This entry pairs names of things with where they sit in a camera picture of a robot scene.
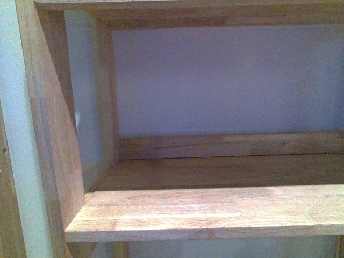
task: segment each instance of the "shelf board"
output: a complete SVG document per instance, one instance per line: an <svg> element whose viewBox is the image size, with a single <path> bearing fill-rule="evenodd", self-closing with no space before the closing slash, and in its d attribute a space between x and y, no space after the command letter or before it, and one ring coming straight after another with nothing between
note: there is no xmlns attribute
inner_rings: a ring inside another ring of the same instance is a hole
<svg viewBox="0 0 344 258"><path fill-rule="evenodd" d="M343 154L120 161L66 239L343 235L343 171Z"/></svg>
<svg viewBox="0 0 344 258"><path fill-rule="evenodd" d="M341 0L36 0L49 10L83 9L114 30L344 23Z"/></svg>
<svg viewBox="0 0 344 258"><path fill-rule="evenodd" d="M344 184L343 154L121 160L97 191Z"/></svg>

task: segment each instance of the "white wall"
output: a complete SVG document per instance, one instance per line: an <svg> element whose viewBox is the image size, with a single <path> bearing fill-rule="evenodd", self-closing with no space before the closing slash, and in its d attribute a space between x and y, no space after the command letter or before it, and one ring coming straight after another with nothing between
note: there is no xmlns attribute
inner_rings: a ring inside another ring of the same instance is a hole
<svg viewBox="0 0 344 258"><path fill-rule="evenodd" d="M85 191L105 172L99 135L94 59L95 22L83 11L66 11L67 40ZM99 243L94 258L111 258L111 244Z"/></svg>
<svg viewBox="0 0 344 258"><path fill-rule="evenodd" d="M14 0L0 1L0 101L28 258L53 257Z"/></svg>
<svg viewBox="0 0 344 258"><path fill-rule="evenodd" d="M344 128L344 26L114 32L122 137ZM133 242L132 258L333 257L335 237Z"/></svg>
<svg viewBox="0 0 344 258"><path fill-rule="evenodd" d="M255 238L133 242L131 258L329 258L335 238Z"/></svg>

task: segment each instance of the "wooden shelf edge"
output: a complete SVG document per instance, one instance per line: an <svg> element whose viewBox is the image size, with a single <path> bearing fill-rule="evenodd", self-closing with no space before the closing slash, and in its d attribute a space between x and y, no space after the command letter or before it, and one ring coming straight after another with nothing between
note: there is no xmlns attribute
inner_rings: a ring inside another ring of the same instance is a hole
<svg viewBox="0 0 344 258"><path fill-rule="evenodd" d="M336 4L343 0L34 0L36 5L49 10L108 10L116 8L172 8L200 6L264 6L295 4Z"/></svg>
<svg viewBox="0 0 344 258"><path fill-rule="evenodd" d="M96 191L67 242L344 235L344 185Z"/></svg>

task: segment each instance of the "lower shelf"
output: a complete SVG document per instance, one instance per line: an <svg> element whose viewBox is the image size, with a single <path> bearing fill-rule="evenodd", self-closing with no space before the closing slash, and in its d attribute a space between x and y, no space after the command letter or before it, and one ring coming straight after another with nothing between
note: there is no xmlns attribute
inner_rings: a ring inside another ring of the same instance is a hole
<svg viewBox="0 0 344 258"><path fill-rule="evenodd" d="M66 229L68 242L296 235L344 235L343 154L120 161Z"/></svg>

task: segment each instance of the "wooden shelving unit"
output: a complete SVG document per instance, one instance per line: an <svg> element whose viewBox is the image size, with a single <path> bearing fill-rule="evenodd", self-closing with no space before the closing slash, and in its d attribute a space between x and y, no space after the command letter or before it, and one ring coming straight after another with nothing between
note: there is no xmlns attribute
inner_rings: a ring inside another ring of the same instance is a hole
<svg viewBox="0 0 344 258"><path fill-rule="evenodd" d="M56 258L91 257L100 241L344 235L343 131L120 138L112 45L117 29L343 23L344 1L16 4ZM96 17L109 169L86 197L63 13L71 9Z"/></svg>

